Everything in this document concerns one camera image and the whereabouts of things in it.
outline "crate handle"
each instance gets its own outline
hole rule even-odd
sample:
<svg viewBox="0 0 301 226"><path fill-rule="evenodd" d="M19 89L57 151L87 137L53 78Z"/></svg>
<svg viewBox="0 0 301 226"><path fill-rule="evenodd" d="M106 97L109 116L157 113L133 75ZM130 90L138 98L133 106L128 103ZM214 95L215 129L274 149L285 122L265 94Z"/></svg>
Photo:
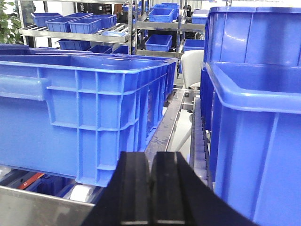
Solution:
<svg viewBox="0 0 301 226"><path fill-rule="evenodd" d="M0 76L0 97L46 100L48 79L21 76Z"/></svg>

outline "black device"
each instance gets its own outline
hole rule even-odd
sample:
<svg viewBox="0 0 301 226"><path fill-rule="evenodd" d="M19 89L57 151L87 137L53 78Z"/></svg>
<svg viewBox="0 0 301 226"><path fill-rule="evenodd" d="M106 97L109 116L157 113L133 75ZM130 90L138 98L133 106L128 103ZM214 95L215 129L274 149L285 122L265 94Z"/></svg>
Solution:
<svg viewBox="0 0 301 226"><path fill-rule="evenodd" d="M112 4L78 2L76 8L79 13L112 14Z"/></svg>
<svg viewBox="0 0 301 226"><path fill-rule="evenodd" d="M109 185L81 226L256 226L218 198L181 153L122 152Z"/></svg>

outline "metal shelf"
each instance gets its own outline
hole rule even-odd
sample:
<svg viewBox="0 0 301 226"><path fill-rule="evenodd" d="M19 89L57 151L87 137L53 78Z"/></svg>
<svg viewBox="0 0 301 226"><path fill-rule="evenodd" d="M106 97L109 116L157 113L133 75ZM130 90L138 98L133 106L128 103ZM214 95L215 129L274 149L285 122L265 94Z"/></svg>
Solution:
<svg viewBox="0 0 301 226"><path fill-rule="evenodd" d="M59 2L80 2L80 3L106 3L106 4L125 4L127 0L47 0L47 1L59 1Z"/></svg>
<svg viewBox="0 0 301 226"><path fill-rule="evenodd" d="M151 56L151 57L174 57L181 58L183 53L164 52L164 51L150 51L137 49L136 55L139 56Z"/></svg>
<svg viewBox="0 0 301 226"><path fill-rule="evenodd" d="M126 32L126 34L123 37L102 35L102 33L105 31ZM127 24L117 24L116 26L111 27L109 29L101 30L96 34L50 32L47 27L37 27L36 25L31 25L25 28L21 28L19 32L25 36L32 36L32 37L86 40L86 41L109 42L109 43L126 43L130 39L130 35L128 34Z"/></svg>
<svg viewBox="0 0 301 226"><path fill-rule="evenodd" d="M181 31L184 32L199 32L204 29L204 24L181 24Z"/></svg>
<svg viewBox="0 0 301 226"><path fill-rule="evenodd" d="M162 23L162 22L150 22L147 20L148 14L144 14L137 22L136 28L143 30L170 30L177 31L179 27L178 22Z"/></svg>

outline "green plant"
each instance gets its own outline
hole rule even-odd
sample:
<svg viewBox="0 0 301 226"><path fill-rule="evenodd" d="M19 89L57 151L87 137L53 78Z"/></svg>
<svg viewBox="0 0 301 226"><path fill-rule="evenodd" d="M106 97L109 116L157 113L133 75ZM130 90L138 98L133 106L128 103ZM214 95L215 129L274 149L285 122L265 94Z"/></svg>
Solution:
<svg viewBox="0 0 301 226"><path fill-rule="evenodd" d="M6 14L6 5L13 6L13 2L0 0L0 43L22 44L19 29L21 22L14 14Z"/></svg>

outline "blue plastic bin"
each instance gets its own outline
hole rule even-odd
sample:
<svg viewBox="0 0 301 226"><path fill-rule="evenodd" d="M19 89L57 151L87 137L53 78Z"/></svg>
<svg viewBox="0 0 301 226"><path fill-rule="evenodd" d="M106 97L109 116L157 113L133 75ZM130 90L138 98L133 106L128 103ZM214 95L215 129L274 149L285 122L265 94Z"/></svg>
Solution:
<svg viewBox="0 0 301 226"><path fill-rule="evenodd" d="M274 35L278 24L282 33ZM300 8L215 7L206 24L204 61L296 66L300 40Z"/></svg>
<svg viewBox="0 0 301 226"><path fill-rule="evenodd" d="M146 50L168 52L172 39L172 35L153 34L145 43Z"/></svg>
<svg viewBox="0 0 301 226"><path fill-rule="evenodd" d="M128 46L119 46L113 53L128 54Z"/></svg>
<svg viewBox="0 0 301 226"><path fill-rule="evenodd" d="M101 19L103 29L113 27L117 23L116 15L92 15L88 18Z"/></svg>
<svg viewBox="0 0 301 226"><path fill-rule="evenodd" d="M301 67L211 62L215 192L259 225L301 225Z"/></svg>
<svg viewBox="0 0 301 226"><path fill-rule="evenodd" d="M152 8L171 8L174 10L173 12L173 19L178 19L179 16L179 7L180 5L178 3L162 3L162 4L156 4Z"/></svg>
<svg viewBox="0 0 301 226"><path fill-rule="evenodd" d="M170 23L173 21L173 15L173 9L153 8L149 13L149 21Z"/></svg>
<svg viewBox="0 0 301 226"><path fill-rule="evenodd" d="M46 21L62 17L59 13L32 13L34 23L38 27L46 27Z"/></svg>
<svg viewBox="0 0 301 226"><path fill-rule="evenodd" d="M61 49L87 50L90 47L89 41L61 39L58 41Z"/></svg>
<svg viewBox="0 0 301 226"><path fill-rule="evenodd" d="M113 36L113 37L123 37L126 34L124 32L111 32L111 31L105 31L102 33L102 35L106 36Z"/></svg>
<svg viewBox="0 0 301 226"><path fill-rule="evenodd" d="M28 45L16 45L16 44L0 44L1 49L24 49L29 48Z"/></svg>
<svg viewBox="0 0 301 226"><path fill-rule="evenodd" d="M128 4L123 4L122 5L122 11L128 12Z"/></svg>
<svg viewBox="0 0 301 226"><path fill-rule="evenodd" d="M120 151L146 148L175 65L121 54L0 55L0 164L106 186Z"/></svg>
<svg viewBox="0 0 301 226"><path fill-rule="evenodd" d="M205 40L187 39L183 46L183 51L204 49Z"/></svg>
<svg viewBox="0 0 301 226"><path fill-rule="evenodd" d="M74 180L69 178L44 175L35 182L33 182L30 186L28 186L26 188L26 191L57 196L60 193L60 191L72 181Z"/></svg>
<svg viewBox="0 0 301 226"><path fill-rule="evenodd" d="M0 49L0 55L59 55L59 54L92 54L87 51L29 48L29 49Z"/></svg>
<svg viewBox="0 0 301 226"><path fill-rule="evenodd" d="M77 17L77 19L84 18L87 16L93 15L93 13L72 13L64 17Z"/></svg>
<svg viewBox="0 0 301 226"><path fill-rule="evenodd" d="M102 45L96 45L87 51L91 51L93 53L111 53L112 47L111 46L102 46Z"/></svg>
<svg viewBox="0 0 301 226"><path fill-rule="evenodd" d="M69 23L72 33L94 34L102 29L99 19L82 18Z"/></svg>
<svg viewBox="0 0 301 226"><path fill-rule="evenodd" d="M206 24L208 13L209 10L206 9L195 9L191 17L191 23Z"/></svg>
<svg viewBox="0 0 301 226"><path fill-rule="evenodd" d="M50 32L70 32L70 24L74 20L78 19L77 17L60 17L53 20L46 21L48 30Z"/></svg>

